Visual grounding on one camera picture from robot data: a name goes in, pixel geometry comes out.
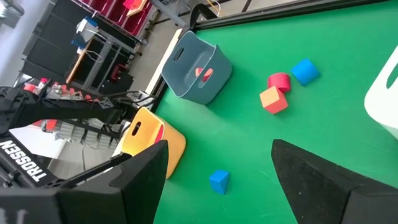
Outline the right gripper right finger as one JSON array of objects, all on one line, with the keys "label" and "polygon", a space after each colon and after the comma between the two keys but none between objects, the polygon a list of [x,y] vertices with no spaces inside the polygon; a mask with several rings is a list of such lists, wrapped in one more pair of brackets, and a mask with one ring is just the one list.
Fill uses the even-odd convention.
[{"label": "right gripper right finger", "polygon": [[298,224],[398,224],[398,188],[282,139],[271,158]]}]

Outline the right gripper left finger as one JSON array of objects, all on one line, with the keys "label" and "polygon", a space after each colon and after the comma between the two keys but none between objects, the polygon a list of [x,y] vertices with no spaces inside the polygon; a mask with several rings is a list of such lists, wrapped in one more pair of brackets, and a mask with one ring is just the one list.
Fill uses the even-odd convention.
[{"label": "right gripper left finger", "polygon": [[168,142],[58,195],[63,224],[153,224],[165,184]]}]

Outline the small blue wedge block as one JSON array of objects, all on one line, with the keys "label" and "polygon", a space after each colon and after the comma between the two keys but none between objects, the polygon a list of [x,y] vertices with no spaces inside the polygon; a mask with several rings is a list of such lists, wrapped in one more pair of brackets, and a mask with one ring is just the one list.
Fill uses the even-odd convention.
[{"label": "small blue wedge block", "polygon": [[211,188],[221,194],[224,195],[226,193],[226,188],[229,182],[230,173],[225,170],[216,170],[210,177],[210,185]]}]

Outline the red cube block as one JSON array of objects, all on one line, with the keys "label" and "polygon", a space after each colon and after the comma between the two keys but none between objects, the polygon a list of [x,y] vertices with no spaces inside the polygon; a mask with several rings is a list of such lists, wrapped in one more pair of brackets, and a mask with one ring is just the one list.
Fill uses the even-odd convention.
[{"label": "red cube block", "polygon": [[262,107],[271,114],[277,114],[289,106],[285,95],[276,86],[263,91],[259,97]]}]

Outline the red cylinder block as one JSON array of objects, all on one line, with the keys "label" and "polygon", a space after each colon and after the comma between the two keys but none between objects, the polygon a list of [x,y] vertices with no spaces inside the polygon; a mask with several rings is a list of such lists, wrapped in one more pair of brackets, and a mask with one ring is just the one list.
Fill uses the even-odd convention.
[{"label": "red cylinder block", "polygon": [[290,76],[287,73],[274,73],[267,79],[267,87],[277,87],[282,93],[291,90]]}]

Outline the blue cube block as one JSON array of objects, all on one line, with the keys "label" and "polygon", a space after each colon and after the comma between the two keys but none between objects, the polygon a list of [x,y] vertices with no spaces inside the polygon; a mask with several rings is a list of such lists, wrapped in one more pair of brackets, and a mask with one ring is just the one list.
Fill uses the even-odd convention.
[{"label": "blue cube block", "polygon": [[308,85],[320,76],[320,71],[308,58],[293,66],[291,71],[302,86]]}]

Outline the yellow plastic bin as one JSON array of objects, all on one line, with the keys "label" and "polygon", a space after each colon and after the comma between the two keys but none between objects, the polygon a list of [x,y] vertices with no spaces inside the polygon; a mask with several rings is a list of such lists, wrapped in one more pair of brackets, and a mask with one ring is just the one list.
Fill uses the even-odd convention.
[{"label": "yellow plastic bin", "polygon": [[149,146],[166,140],[169,161],[166,179],[175,171],[187,145],[185,136],[147,108],[140,108],[121,140],[121,151],[135,156]]}]

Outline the white plastic bin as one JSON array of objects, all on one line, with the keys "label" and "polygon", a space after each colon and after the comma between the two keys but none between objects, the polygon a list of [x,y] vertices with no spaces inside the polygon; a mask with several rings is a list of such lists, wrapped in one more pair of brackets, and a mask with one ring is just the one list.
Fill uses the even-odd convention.
[{"label": "white plastic bin", "polygon": [[398,66],[398,46],[379,72],[364,98],[367,114],[398,140],[398,77],[387,87],[387,80]]}]

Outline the dark teal plastic bin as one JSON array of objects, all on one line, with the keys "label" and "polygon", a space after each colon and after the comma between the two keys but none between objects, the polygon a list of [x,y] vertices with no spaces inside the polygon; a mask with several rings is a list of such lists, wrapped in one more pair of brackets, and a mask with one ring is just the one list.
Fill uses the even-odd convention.
[{"label": "dark teal plastic bin", "polygon": [[232,71],[231,62],[218,45],[188,31],[168,57],[162,77],[177,97],[207,105],[229,80]]}]

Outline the black shelving unit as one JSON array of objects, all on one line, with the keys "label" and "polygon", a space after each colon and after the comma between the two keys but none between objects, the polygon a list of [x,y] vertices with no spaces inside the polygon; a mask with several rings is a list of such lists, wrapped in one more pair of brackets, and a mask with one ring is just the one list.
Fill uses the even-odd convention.
[{"label": "black shelving unit", "polygon": [[[76,26],[92,18],[99,32],[85,42]],[[134,48],[141,40],[125,33],[77,0],[50,0],[34,30],[22,72],[33,78],[49,78],[88,93],[125,91],[132,78],[123,75],[113,83],[111,75],[118,65],[127,65],[140,52]]]}]

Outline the white and blue box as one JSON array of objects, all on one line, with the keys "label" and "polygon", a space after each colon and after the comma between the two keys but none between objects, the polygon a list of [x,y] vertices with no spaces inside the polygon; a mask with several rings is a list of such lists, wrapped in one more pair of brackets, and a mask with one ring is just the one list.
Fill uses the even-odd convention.
[{"label": "white and blue box", "polygon": [[85,17],[76,26],[76,33],[80,34],[85,42],[91,40],[98,32],[97,23],[90,17]]}]

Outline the wooden board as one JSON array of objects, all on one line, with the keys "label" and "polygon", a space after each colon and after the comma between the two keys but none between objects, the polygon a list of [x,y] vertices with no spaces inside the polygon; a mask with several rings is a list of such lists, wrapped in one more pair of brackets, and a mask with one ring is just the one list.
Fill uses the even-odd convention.
[{"label": "wooden board", "polygon": [[125,0],[123,6],[128,9],[127,17],[141,12],[148,0]]}]

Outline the red storage bin rack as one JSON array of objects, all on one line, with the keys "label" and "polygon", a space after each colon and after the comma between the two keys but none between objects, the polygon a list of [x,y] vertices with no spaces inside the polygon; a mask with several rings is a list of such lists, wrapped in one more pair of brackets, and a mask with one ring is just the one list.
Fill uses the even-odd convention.
[{"label": "red storage bin rack", "polygon": [[157,10],[149,0],[138,0],[141,5],[133,10],[127,8],[124,3],[134,0],[77,0],[91,11],[99,14],[125,33],[135,37],[141,37],[155,20]]}]

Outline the black table edge rail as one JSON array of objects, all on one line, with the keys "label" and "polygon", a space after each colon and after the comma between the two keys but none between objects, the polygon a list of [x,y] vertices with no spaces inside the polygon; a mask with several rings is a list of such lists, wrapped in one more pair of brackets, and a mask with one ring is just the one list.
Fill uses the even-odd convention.
[{"label": "black table edge rail", "polygon": [[243,12],[232,16],[208,19],[204,22],[196,22],[194,19],[192,19],[190,29],[196,32],[198,30],[266,21],[283,17],[299,16],[386,1],[390,0],[299,0],[272,7],[261,8],[255,11]]}]

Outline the black corner post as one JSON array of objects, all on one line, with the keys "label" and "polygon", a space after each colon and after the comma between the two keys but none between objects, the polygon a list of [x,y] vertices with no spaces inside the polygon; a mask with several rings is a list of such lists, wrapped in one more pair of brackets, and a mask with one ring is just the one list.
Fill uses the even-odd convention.
[{"label": "black corner post", "polygon": [[203,16],[206,20],[216,19],[218,16],[206,5],[200,3],[195,5],[190,13],[189,29],[196,31],[195,26],[199,16]]}]

